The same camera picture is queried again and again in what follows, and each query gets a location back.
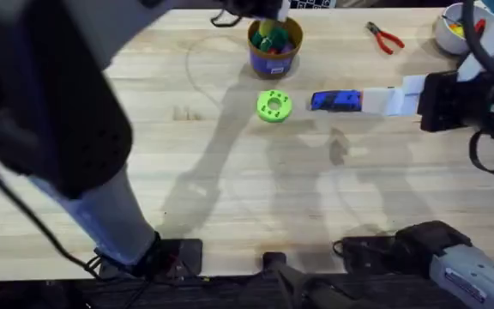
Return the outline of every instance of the wooden tabletop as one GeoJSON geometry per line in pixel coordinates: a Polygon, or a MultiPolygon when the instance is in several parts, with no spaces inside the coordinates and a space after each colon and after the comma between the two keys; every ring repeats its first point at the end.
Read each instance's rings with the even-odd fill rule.
{"type": "MultiPolygon", "coordinates": [[[[304,43],[283,80],[258,80],[243,21],[216,29],[216,11],[172,11],[106,71],[135,129],[129,174],[164,238],[200,238],[205,275],[250,274],[265,251],[307,271],[342,271],[331,242],[444,220],[494,258],[494,176],[472,167],[472,130],[424,133],[417,118],[309,112],[312,93],[401,85],[452,68],[432,41],[440,9],[294,10],[304,43]],[[375,22],[406,48],[388,56],[364,29],[375,22]],[[267,124],[260,91],[293,99],[267,124]]],[[[482,142],[494,166],[494,142],[482,142]]],[[[93,242],[27,180],[5,173],[65,246],[84,260],[93,242]]],[[[0,280],[88,277],[59,257],[0,194],[0,280]]]]}

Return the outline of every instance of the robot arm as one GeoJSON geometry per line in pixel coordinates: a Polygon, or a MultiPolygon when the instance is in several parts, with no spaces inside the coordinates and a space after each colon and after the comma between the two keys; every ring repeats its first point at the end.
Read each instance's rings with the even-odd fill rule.
{"type": "Polygon", "coordinates": [[[419,275],[471,308],[494,308],[494,262],[442,221],[406,227],[394,237],[349,237],[341,243],[349,273],[419,275]]]}
{"type": "MultiPolygon", "coordinates": [[[[288,8],[287,0],[233,0],[226,9],[278,19],[284,1],[288,8]]],[[[160,267],[161,240],[130,189],[132,129],[100,71],[176,3],[0,0],[0,161],[60,203],[100,256],[140,277],[160,267]]],[[[1,179],[0,189],[11,197],[1,179]]]]}

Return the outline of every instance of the red-handled pliers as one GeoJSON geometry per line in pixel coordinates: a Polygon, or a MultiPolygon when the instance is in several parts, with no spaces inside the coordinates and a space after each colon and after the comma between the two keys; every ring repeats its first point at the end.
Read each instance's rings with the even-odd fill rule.
{"type": "Polygon", "coordinates": [[[369,22],[367,22],[366,27],[367,27],[367,29],[369,29],[369,31],[371,33],[375,34],[375,37],[377,38],[378,45],[387,54],[391,55],[394,53],[394,51],[392,51],[388,46],[386,46],[386,44],[384,44],[383,38],[391,40],[392,42],[396,43],[400,48],[405,47],[405,44],[403,44],[401,39],[398,39],[398,37],[396,37],[393,34],[384,32],[379,27],[377,27],[377,25],[375,25],[374,23],[369,21],[369,22]]]}

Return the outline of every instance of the cup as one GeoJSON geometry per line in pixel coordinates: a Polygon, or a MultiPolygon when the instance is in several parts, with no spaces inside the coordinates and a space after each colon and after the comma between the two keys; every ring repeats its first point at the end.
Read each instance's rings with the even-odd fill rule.
{"type": "MultiPolygon", "coordinates": [[[[461,23],[462,3],[455,3],[448,6],[443,15],[437,19],[435,35],[437,44],[446,52],[462,55],[468,52],[468,44],[465,38],[453,32],[449,25],[455,21],[461,23]]],[[[487,31],[494,23],[494,15],[483,8],[475,6],[473,8],[474,26],[480,19],[485,19],[485,31],[487,31]]]]}
{"type": "Polygon", "coordinates": [[[258,30],[259,21],[253,21],[247,32],[247,40],[249,41],[250,64],[253,70],[264,79],[277,79],[285,76],[291,69],[292,61],[298,53],[302,44],[303,32],[299,24],[293,18],[287,17],[286,22],[281,23],[279,27],[283,27],[289,33],[289,41],[294,45],[294,48],[286,53],[273,55],[263,52],[256,48],[250,38],[258,30]]]}

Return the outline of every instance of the cable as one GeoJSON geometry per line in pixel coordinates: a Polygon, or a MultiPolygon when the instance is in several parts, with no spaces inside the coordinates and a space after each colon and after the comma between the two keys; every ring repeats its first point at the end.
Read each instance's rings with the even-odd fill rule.
{"type": "Polygon", "coordinates": [[[60,241],[57,239],[57,237],[54,235],[54,233],[34,214],[34,212],[16,195],[8,186],[7,184],[2,180],[0,176],[0,191],[28,218],[36,228],[49,240],[51,245],[55,248],[55,250],[64,258],[69,260],[71,263],[76,264],[77,266],[83,268],[86,272],[88,272],[91,276],[93,276],[96,280],[102,281],[102,282],[109,282],[114,279],[113,278],[102,278],[100,277],[95,271],[94,268],[92,268],[89,264],[93,261],[96,260],[95,258],[92,258],[89,261],[89,264],[84,263],[81,261],[79,258],[74,257],[71,255],[69,252],[64,249],[60,241]]]}
{"type": "Polygon", "coordinates": [[[494,76],[494,60],[479,42],[473,22],[473,0],[462,1],[462,27],[468,47],[473,56],[487,72],[494,76]]]}
{"type": "MultiPolygon", "coordinates": [[[[473,27],[473,0],[463,0],[462,2],[462,27],[464,28],[464,36],[467,39],[468,47],[470,48],[470,52],[472,52],[473,56],[478,60],[481,66],[487,70],[491,75],[494,76],[494,60],[487,53],[484,47],[479,42],[479,37],[476,34],[476,30],[473,27]]],[[[470,138],[469,143],[469,157],[472,164],[477,167],[479,170],[491,173],[494,175],[494,170],[491,170],[485,167],[478,156],[478,142],[479,138],[482,135],[482,130],[476,132],[472,138],[470,138]]]]}
{"type": "Polygon", "coordinates": [[[479,143],[479,138],[481,137],[482,133],[483,132],[481,130],[479,130],[476,133],[474,133],[474,135],[472,135],[472,137],[470,138],[470,143],[468,146],[468,153],[470,156],[470,161],[478,169],[485,171],[485,172],[488,172],[488,173],[492,173],[494,175],[494,169],[489,169],[489,168],[485,167],[481,163],[481,161],[479,160],[478,143],[479,143]]]}
{"type": "Polygon", "coordinates": [[[150,285],[152,285],[152,281],[144,282],[144,284],[142,284],[141,287],[136,290],[136,292],[131,297],[129,297],[129,299],[125,303],[125,306],[123,306],[123,309],[131,308],[136,303],[136,301],[144,294],[144,292],[146,292],[150,285]]]}

